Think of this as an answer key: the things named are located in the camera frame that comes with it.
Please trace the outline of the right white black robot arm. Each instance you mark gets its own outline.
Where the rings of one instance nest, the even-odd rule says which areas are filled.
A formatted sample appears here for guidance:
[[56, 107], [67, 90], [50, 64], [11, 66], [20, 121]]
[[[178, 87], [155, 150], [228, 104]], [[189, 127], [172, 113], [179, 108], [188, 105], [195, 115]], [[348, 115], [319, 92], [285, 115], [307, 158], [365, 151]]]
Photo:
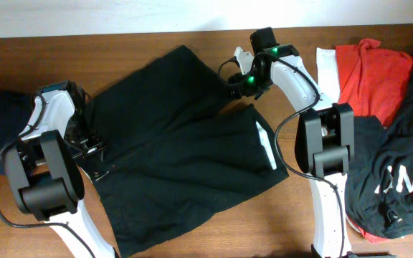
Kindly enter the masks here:
[[295, 112], [278, 126], [298, 119], [295, 159], [289, 171], [308, 179], [315, 216], [313, 257], [353, 257], [346, 232], [345, 191], [354, 157], [353, 110], [338, 104], [317, 85], [291, 44], [277, 43], [272, 28], [250, 35], [252, 51], [237, 47], [231, 62], [240, 71], [227, 84], [234, 99], [260, 98], [279, 87]]

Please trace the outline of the black shorts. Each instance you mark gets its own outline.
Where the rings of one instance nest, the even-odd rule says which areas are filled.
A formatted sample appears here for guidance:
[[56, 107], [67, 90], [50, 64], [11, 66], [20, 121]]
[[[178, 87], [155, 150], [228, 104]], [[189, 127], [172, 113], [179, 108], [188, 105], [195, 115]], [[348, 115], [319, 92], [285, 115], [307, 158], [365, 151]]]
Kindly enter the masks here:
[[102, 156], [79, 161], [123, 257], [202, 225], [288, 177], [254, 105], [226, 111], [228, 87], [180, 46], [92, 99]]

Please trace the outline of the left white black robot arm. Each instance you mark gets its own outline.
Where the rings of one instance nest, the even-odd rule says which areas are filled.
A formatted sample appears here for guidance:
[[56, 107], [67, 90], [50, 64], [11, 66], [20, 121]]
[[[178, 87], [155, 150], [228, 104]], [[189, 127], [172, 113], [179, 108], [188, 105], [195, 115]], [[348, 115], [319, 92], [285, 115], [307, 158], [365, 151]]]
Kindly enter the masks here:
[[41, 87], [22, 132], [1, 152], [19, 210], [51, 228], [74, 257], [117, 257], [85, 205], [78, 160], [103, 157], [106, 144], [85, 121], [90, 96], [72, 81]]

